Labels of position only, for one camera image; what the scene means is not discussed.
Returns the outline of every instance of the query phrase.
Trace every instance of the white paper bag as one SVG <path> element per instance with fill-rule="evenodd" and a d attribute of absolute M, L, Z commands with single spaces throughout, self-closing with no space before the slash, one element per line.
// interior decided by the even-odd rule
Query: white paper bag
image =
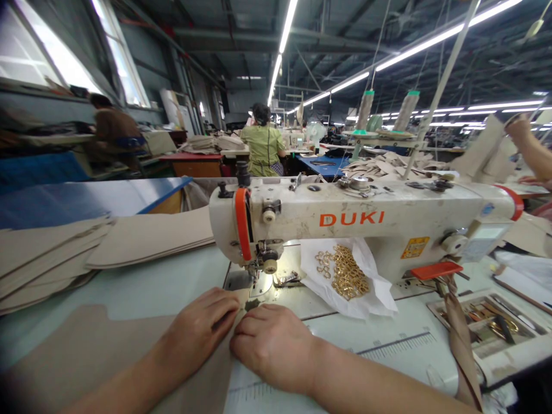
<path fill-rule="evenodd" d="M 330 262 L 330 279 L 326 279 L 316 268 L 320 264 L 315 256 L 321 252 L 334 254 L 334 246 L 341 244 L 352 251 L 358 267 L 368 276 L 370 292 L 362 297 L 347 301 L 332 287 L 335 263 Z M 301 240 L 301 269 L 307 277 L 301 282 L 320 296 L 324 301 L 343 315 L 366 319 L 369 314 L 394 316 L 398 312 L 397 305 L 391 296 L 391 282 L 378 274 L 374 257 L 370 248 L 362 238 L 357 239 L 311 239 Z"/>

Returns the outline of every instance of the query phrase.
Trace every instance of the stack of fabric pieces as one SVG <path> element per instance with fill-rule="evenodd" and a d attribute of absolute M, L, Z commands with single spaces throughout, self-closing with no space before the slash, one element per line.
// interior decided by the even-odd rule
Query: stack of fabric pieces
<path fill-rule="evenodd" d="M 141 214 L 118 218 L 88 257 L 89 269 L 149 262 L 213 243 L 209 207 L 180 214 Z"/>
<path fill-rule="evenodd" d="M 101 217 L 0 232 L 0 315 L 88 283 L 96 272 L 85 263 L 108 234 L 112 221 Z"/>
<path fill-rule="evenodd" d="M 178 152 L 191 152 L 193 154 L 217 154 L 217 139 L 213 136 L 194 135 L 178 148 Z"/>
<path fill-rule="evenodd" d="M 236 136 L 222 135 L 217 138 L 217 147 L 220 150 L 239 151 L 245 149 L 246 145 Z"/>
<path fill-rule="evenodd" d="M 356 161 L 341 168 L 348 178 L 366 177 L 370 181 L 396 181 L 405 173 L 410 157 L 387 152 L 367 161 Z M 410 178 L 426 176 L 427 171 L 446 171 L 449 164 L 433 160 L 433 155 L 418 152 Z"/>

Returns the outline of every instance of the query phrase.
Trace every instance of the window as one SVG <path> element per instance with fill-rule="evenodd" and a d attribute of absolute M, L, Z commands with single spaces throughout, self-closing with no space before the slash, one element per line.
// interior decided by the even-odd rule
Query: window
<path fill-rule="evenodd" d="M 144 86 L 138 76 L 138 71 L 132 60 L 127 42 L 122 35 L 121 28 L 115 16 L 111 3 L 106 0 L 92 0 L 99 20 L 102 22 L 103 29 L 108 37 L 109 47 L 117 72 L 121 78 L 122 86 L 125 90 L 126 101 L 129 104 L 150 107 L 148 97 Z"/>
<path fill-rule="evenodd" d="M 0 25 L 0 76 L 48 86 L 46 77 L 62 83 L 15 11 L 7 6 Z"/>
<path fill-rule="evenodd" d="M 80 86 L 91 92 L 101 93 L 81 61 L 59 40 L 34 9 L 25 0 L 16 0 L 16 4 L 44 45 L 65 84 Z"/>

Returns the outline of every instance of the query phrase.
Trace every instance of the warning label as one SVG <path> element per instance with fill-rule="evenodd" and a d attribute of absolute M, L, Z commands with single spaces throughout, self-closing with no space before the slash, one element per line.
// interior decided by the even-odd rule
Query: warning label
<path fill-rule="evenodd" d="M 415 239 L 410 239 L 406 249 L 402 252 L 401 259 L 420 257 L 429 240 L 429 237 L 417 237 Z"/>

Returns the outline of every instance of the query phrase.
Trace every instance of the human hand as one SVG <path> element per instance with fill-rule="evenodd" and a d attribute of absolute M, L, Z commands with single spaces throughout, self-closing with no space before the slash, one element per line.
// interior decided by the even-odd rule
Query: human hand
<path fill-rule="evenodd" d="M 309 394 L 323 340 L 288 308 L 261 305 L 235 329 L 230 349 L 268 384 L 287 392 Z"/>
<path fill-rule="evenodd" d="M 512 137 L 513 143 L 519 145 L 531 135 L 531 123 L 525 114 L 521 114 L 517 120 L 509 124 L 504 130 Z"/>
<path fill-rule="evenodd" d="M 552 191 L 552 180 L 541 181 L 541 180 L 539 180 L 535 177 L 531 177 L 531 176 L 526 175 L 526 176 L 521 177 L 519 180 L 517 180 L 517 182 L 520 183 L 520 184 L 525 184 L 525 185 L 530 185 L 530 186 L 544 187 L 545 189 Z"/>
<path fill-rule="evenodd" d="M 150 351 L 167 386 L 175 388 L 204 364 L 232 328 L 239 308 L 234 292 L 214 287 L 176 316 Z"/>

